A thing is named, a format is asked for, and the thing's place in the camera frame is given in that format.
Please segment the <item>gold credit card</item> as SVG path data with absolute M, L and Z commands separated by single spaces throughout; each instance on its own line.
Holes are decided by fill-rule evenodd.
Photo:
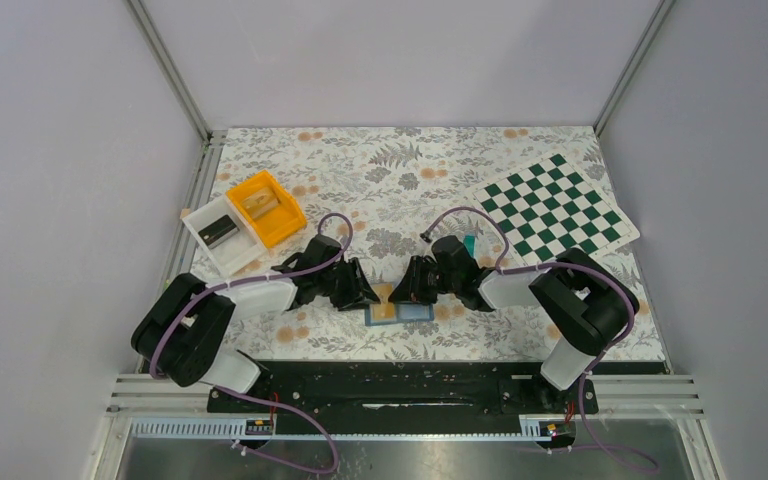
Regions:
M 371 308 L 371 318 L 375 323 L 383 323 L 396 318 L 395 306 L 389 301 L 393 292 L 391 283 L 382 283 L 373 286 L 373 290 L 379 298 L 379 303 Z

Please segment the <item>blue card holder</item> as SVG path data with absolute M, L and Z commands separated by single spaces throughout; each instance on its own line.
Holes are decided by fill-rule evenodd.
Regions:
M 434 312 L 431 305 L 393 304 L 396 309 L 396 318 L 383 323 L 375 323 L 371 318 L 371 308 L 368 306 L 364 312 L 364 322 L 367 327 L 385 326 L 393 324 L 431 322 L 434 320 Z

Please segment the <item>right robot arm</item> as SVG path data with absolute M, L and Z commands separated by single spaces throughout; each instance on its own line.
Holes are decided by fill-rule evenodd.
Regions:
M 497 270 L 482 267 L 454 236 L 414 256 L 389 294 L 393 304 L 431 306 L 451 294 L 473 311 L 540 305 L 561 337 L 540 368 L 554 389 L 569 389 L 629 333 L 640 305 L 636 296 L 582 249 L 572 247 L 555 260 Z

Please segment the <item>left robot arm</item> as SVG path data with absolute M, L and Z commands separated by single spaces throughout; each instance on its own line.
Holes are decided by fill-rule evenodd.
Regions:
M 248 392 L 261 375 L 248 355 L 224 343 L 234 316 L 255 317 L 297 309 L 318 297 L 338 311 L 379 301 L 360 262 L 323 234 L 259 277 L 208 286 L 180 274 L 161 294 L 131 337 L 132 348 L 156 374 L 180 387 L 196 383 Z

